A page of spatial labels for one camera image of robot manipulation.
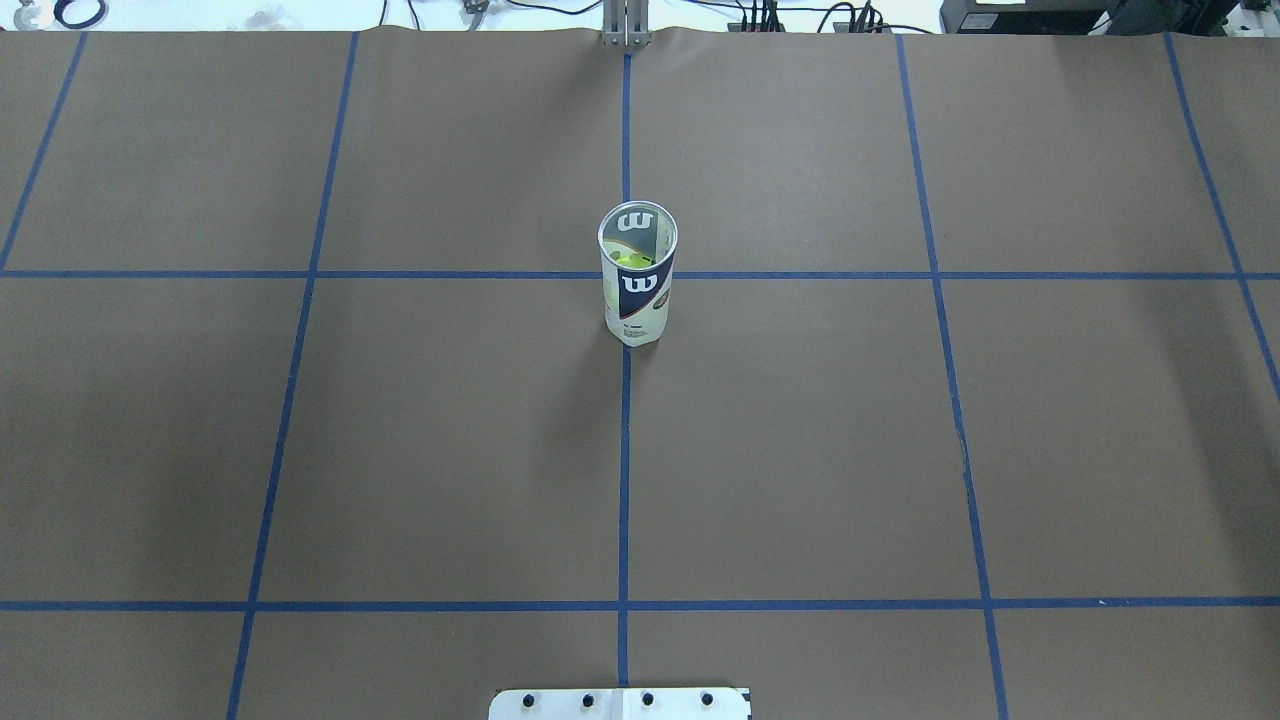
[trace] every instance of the navy blue label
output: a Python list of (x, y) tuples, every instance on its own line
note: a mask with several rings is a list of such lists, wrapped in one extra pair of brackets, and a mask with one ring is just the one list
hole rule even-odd
[(672, 252), (653, 268), (643, 270), (618, 268), (618, 315), (630, 318), (653, 302), (667, 282), (675, 260), (676, 254)]

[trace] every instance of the white metal plate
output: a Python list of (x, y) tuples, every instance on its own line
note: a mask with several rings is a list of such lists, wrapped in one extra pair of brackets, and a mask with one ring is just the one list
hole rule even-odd
[(750, 717), (751, 692), (739, 688), (503, 691), (489, 703), (489, 720), (750, 720)]

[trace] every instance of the blue grid line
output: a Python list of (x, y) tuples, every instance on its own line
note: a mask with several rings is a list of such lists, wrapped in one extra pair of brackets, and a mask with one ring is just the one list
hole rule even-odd
[(996, 634), (996, 612), (991, 607), (991, 580), (987, 575), (987, 555), (982, 542), (982, 521), (978, 515), (978, 493), (973, 486), (973, 464), (969, 459), (969, 439), (964, 425), (964, 407), (960, 405), (960, 383), (956, 379), (955, 356), (951, 351), (951, 329), (947, 325), (947, 306), (942, 295), (942, 275), (938, 270), (938, 252), (933, 238), (933, 217), (929, 213), (929, 193), (924, 182), (924, 163), (920, 159), (920, 137), (915, 124), (915, 105), (911, 101), (911, 79), (906, 65), (906, 49), (902, 36), (895, 35), (897, 45), (897, 68), (902, 79), (902, 104), (906, 110), (906, 129), (911, 140), (911, 163), (915, 167), (915, 192), (920, 202), (920, 220), (924, 225), (924, 246), (929, 255), (929, 272), (933, 275), (933, 304), (938, 313), (938, 333), (942, 340), (942, 357), (947, 369), (947, 386), (951, 389), (951, 415), (960, 441), (960, 455), (964, 462), (964, 487), (969, 501), (969, 533), (973, 539), (974, 564), (978, 570), (978, 589), (982, 593), (983, 620), (987, 629), (987, 652), (991, 656), (991, 678), (996, 692), (996, 711), (1000, 720), (1009, 720), (1009, 702), (1005, 697), (1005, 670), (1000, 661), (1000, 638)]
[[(631, 200), (631, 54), (622, 56), (622, 201)], [(618, 425), (618, 687), (631, 684), (627, 603), (631, 594), (631, 348), (622, 346)]]
[[(0, 612), (243, 612), (244, 601), (4, 600)], [(617, 612), (612, 600), (259, 601), (255, 612)], [(888, 610), (1111, 610), (1134, 607), (1280, 607), (1280, 596), (1135, 596), (870, 600), (628, 600), (628, 612), (867, 612)]]
[(1165, 32), (1165, 51), (1169, 54), (1169, 68), (1174, 73), (1178, 102), (1183, 108), (1183, 119), (1187, 122), (1187, 135), (1190, 137), (1192, 149), (1196, 151), (1196, 161), (1199, 163), (1201, 174), (1204, 177), (1204, 187), (1208, 190), (1210, 202), (1213, 204), (1213, 214), (1217, 217), (1219, 229), (1222, 231), (1222, 241), (1226, 243), (1226, 251), (1231, 256), (1231, 266), (1235, 268), (1235, 279), (1240, 283), (1240, 295), (1244, 296), (1244, 306), (1248, 309), (1249, 320), (1253, 323), (1253, 334), (1258, 338), (1262, 360), (1266, 363), (1267, 373), (1271, 375), (1271, 387), (1276, 393), (1276, 398), (1280, 400), (1280, 373), (1276, 372), (1276, 361), (1271, 355), (1271, 345), (1267, 342), (1267, 333), (1262, 328), (1258, 309), (1253, 305), (1253, 293), (1249, 292), (1249, 282), (1244, 275), (1240, 252), (1235, 247), (1235, 238), (1231, 237), (1231, 225), (1226, 222), (1222, 200), (1217, 195), (1217, 183), (1213, 182), (1213, 173), (1208, 169), (1208, 158), (1204, 156), (1204, 147), (1201, 146), (1199, 132), (1196, 129), (1196, 119), (1192, 117), (1192, 105), (1187, 100), (1187, 87), (1183, 85), (1183, 70), (1178, 64), (1178, 50), (1174, 49), (1174, 36), (1169, 32)]
[(342, 150), (342, 129), (347, 117), (347, 100), (351, 96), (351, 79), (356, 69), (356, 50), (360, 46), (360, 33), (351, 33), (351, 46), (347, 50), (347, 69), (342, 79), (342, 95), (338, 99), (338, 117), (334, 120), (333, 141), (329, 146), (329, 165), (325, 170), (324, 191), (320, 196), (320, 211), (316, 217), (315, 238), (311, 242), (311, 260), (307, 268), (307, 284), (302, 292), (302, 307), (298, 310), (298, 329), (293, 340), (293, 354), (289, 359), (289, 377), (284, 386), (284, 401), (280, 407), (280, 425), (275, 437), (275, 454), (271, 459), (271, 474), (266, 486), (266, 500), (262, 503), (262, 523), (257, 533), (257, 548), (253, 553), (253, 573), (250, 577), (248, 606), (244, 609), (244, 621), (241, 628), (239, 650), (236, 655), (236, 670), (232, 674), (232, 689), (227, 701), (227, 720), (236, 720), (239, 711), (241, 689), (244, 685), (244, 666), (248, 662), (248, 647), (253, 635), (253, 619), (257, 597), (262, 584), (262, 565), (266, 560), (266, 544), (271, 536), (271, 515), (275, 511), (275, 493), (280, 484), (280, 468), (284, 464), (284, 443), (289, 436), (289, 420), (293, 415), (293, 396), (298, 384), (298, 368), (302, 364), (302, 347), (307, 337), (307, 322), (311, 315), (311, 299), (315, 293), (316, 270), (320, 266), (320, 250), (324, 245), (325, 223), (329, 215), (329, 199), (333, 193), (333, 178), (338, 170), (338, 152)]
[(67, 96), (72, 91), (72, 81), (76, 79), (76, 69), (84, 55), (84, 45), (87, 42), (88, 33), (82, 32), (79, 41), (76, 42), (76, 53), (72, 54), (72, 61), (67, 65), (67, 74), (63, 77), (61, 90), (58, 91), (58, 100), (54, 101), (54, 109), (49, 113), (49, 123), (45, 126), (45, 135), (40, 138), (36, 158), (31, 161), (31, 172), (27, 173), (27, 184), (22, 187), (22, 196), (18, 197), (18, 208), (13, 211), (13, 222), (9, 223), (9, 234), (4, 238), (4, 247), (0, 247), (0, 270), (4, 270), (5, 264), (9, 263), (13, 243), (18, 240), (18, 228), (22, 227), (22, 217), (27, 213), (27, 202), (31, 200), (32, 190), (36, 188), (36, 178), (40, 176), (41, 165), (45, 164), (45, 154), (49, 151), (50, 141), (54, 140), (54, 128), (58, 127), (58, 118), (61, 117), (63, 105), (67, 104)]
[[(0, 270), (14, 279), (497, 279), (598, 281), (599, 270)], [(927, 270), (676, 270), (684, 281), (931, 281)], [(941, 270), (945, 281), (1280, 281), (1280, 273), (1120, 273), (1056, 270)]]

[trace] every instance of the vertical blue line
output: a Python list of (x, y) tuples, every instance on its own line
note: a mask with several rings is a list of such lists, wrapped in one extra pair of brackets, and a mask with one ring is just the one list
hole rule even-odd
[(960, 441), (964, 462), (964, 488), (969, 502), (969, 534), (973, 539), (974, 564), (978, 569), (978, 589), (982, 592), (983, 620), (987, 628), (987, 653), (991, 656), (991, 678), (996, 691), (996, 711), (1000, 720), (1009, 720), (1005, 698), (1005, 670), (1000, 661), (1000, 641), (996, 635), (996, 612), (991, 605), (991, 582), (987, 577), (987, 553), (982, 542), (982, 523), (978, 516), (978, 493), (973, 487), (973, 464), (969, 460), (969, 437), (964, 425), (964, 406), (960, 405), (960, 383), (956, 379), (955, 355), (951, 351), (951, 329), (947, 324), (947, 306), (942, 295), (942, 274), (938, 269), (937, 245), (933, 241), (933, 217), (929, 213), (929, 193), (924, 184), (924, 163), (920, 160), (920, 137), (915, 126), (915, 105), (911, 101), (911, 81), (906, 67), (906, 49), (902, 36), (897, 42), (897, 67), (902, 78), (902, 102), (906, 109), (906, 129), (911, 140), (911, 163), (915, 165), (915, 192), (920, 202), (924, 224), (924, 246), (929, 255), (929, 274), (933, 277), (933, 304), (938, 314), (938, 333), (942, 338), (942, 359), (947, 369), (947, 387), (951, 391), (951, 418)]
[(58, 118), (63, 114), (63, 105), (67, 104), (67, 95), (70, 94), (72, 81), (76, 79), (76, 68), (79, 67), (79, 59), (84, 55), (84, 45), (88, 42), (88, 33), (82, 32), (79, 41), (76, 44), (76, 53), (72, 54), (72, 61), (67, 65), (67, 76), (63, 77), (63, 88), (58, 91), (58, 100), (54, 102), (54, 110), (49, 114), (49, 123), (45, 126), (45, 135), (40, 138), (40, 147), (36, 150), (36, 159), (31, 163), (31, 172), (27, 173), (27, 184), (22, 188), (22, 196), (18, 199), (18, 208), (13, 213), (13, 222), (9, 223), (9, 234), (4, 238), (4, 247), (0, 249), (0, 270), (9, 263), (9, 252), (13, 251), (13, 243), (18, 240), (18, 228), (22, 227), (22, 217), (27, 213), (27, 202), (31, 201), (31, 191), (36, 187), (36, 177), (40, 176), (40, 168), (45, 164), (45, 154), (49, 152), (49, 142), (54, 138), (54, 128), (58, 127)]
[(622, 201), (631, 200), (631, 53), (622, 56)]
[(316, 218), (316, 233), (311, 242), (311, 261), (307, 270), (307, 283), (302, 291), (302, 307), (298, 310), (298, 329), (293, 337), (293, 355), (289, 359), (289, 378), (284, 386), (284, 402), (280, 407), (280, 425), (275, 434), (275, 454), (271, 457), (271, 474), (266, 484), (266, 501), (262, 505), (262, 524), (257, 530), (257, 548), (253, 552), (253, 573), (248, 583), (248, 603), (244, 621), (241, 625), (239, 651), (236, 653), (236, 671), (232, 674), (232, 689), (227, 701), (227, 720), (236, 720), (239, 712), (239, 696), (244, 685), (244, 666), (248, 662), (248, 647), (253, 635), (253, 620), (257, 615), (257, 596), (262, 584), (262, 565), (266, 560), (266, 544), (271, 536), (271, 516), (275, 512), (275, 495), (280, 484), (280, 468), (284, 465), (284, 443), (289, 436), (289, 420), (293, 416), (293, 395), (298, 386), (298, 368), (302, 365), (302, 347), (306, 343), (307, 323), (311, 316), (311, 297), (315, 293), (316, 270), (320, 265), (320, 249), (324, 242), (324, 228), (329, 215), (329, 197), (333, 192), (333, 178), (338, 169), (338, 152), (342, 149), (342, 129), (347, 117), (347, 99), (351, 96), (351, 78), (356, 69), (356, 49), (360, 46), (360, 33), (351, 33), (347, 49), (347, 69), (342, 81), (342, 95), (338, 99), (338, 118), (334, 122), (333, 142), (329, 145), (329, 165), (325, 169), (324, 191), (320, 195), (320, 213)]
[(1244, 264), (1235, 247), (1235, 238), (1231, 236), (1231, 227), (1226, 222), (1226, 211), (1222, 210), (1222, 200), (1217, 195), (1217, 183), (1208, 169), (1208, 159), (1199, 142), (1199, 132), (1196, 131), (1196, 120), (1192, 118), (1192, 105), (1187, 100), (1187, 87), (1183, 85), (1183, 70), (1178, 64), (1178, 50), (1174, 49), (1174, 36), (1165, 33), (1165, 51), (1169, 53), (1169, 68), (1174, 73), (1174, 85), (1178, 87), (1178, 102), (1183, 106), (1183, 119), (1187, 122), (1187, 135), (1192, 140), (1192, 149), (1196, 151), (1196, 160), (1199, 163), (1201, 174), (1204, 177), (1204, 187), (1208, 188), (1208, 199), (1213, 204), (1213, 214), (1217, 215), (1217, 227), (1222, 231), (1222, 241), (1226, 242), (1226, 252), (1231, 256), (1231, 266), (1235, 269), (1235, 279), (1240, 284), (1240, 295), (1244, 296), (1244, 307), (1249, 311), (1249, 320), (1253, 322), (1253, 334), (1258, 338), (1258, 347), (1262, 350), (1262, 360), (1267, 365), (1271, 375), (1271, 388), (1280, 398), (1280, 373), (1276, 372), (1276, 361), (1271, 355), (1271, 343), (1267, 342), (1267, 333), (1262, 328), (1262, 319), (1258, 309), (1253, 304), (1253, 293), (1249, 291), (1249, 281), (1244, 277)]
[(627, 620), (631, 598), (631, 348), (622, 346), (622, 466), (618, 473), (618, 687), (630, 684)]

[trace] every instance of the horizontal blue line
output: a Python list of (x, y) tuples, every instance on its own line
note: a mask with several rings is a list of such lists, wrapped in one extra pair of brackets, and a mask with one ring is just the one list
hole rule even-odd
[(632, 612), (982, 610), (982, 600), (632, 600)]
[[(243, 612), (244, 601), (0, 600), (0, 612)], [(616, 612), (613, 600), (261, 601), (257, 612)], [(631, 612), (820, 612), (983, 610), (980, 598), (919, 600), (632, 600)], [(995, 610), (1112, 607), (1280, 607), (1280, 596), (992, 598)]]
[[(686, 281), (927, 281), (910, 270), (677, 270)], [(306, 279), (307, 270), (0, 270), (14, 279)], [(317, 270), (320, 279), (526, 279), (598, 281), (594, 270)], [(1280, 281), (1280, 273), (1107, 273), (1051, 270), (945, 270), (945, 281)]]
[(0, 600), (0, 612), (244, 612), (243, 601)]

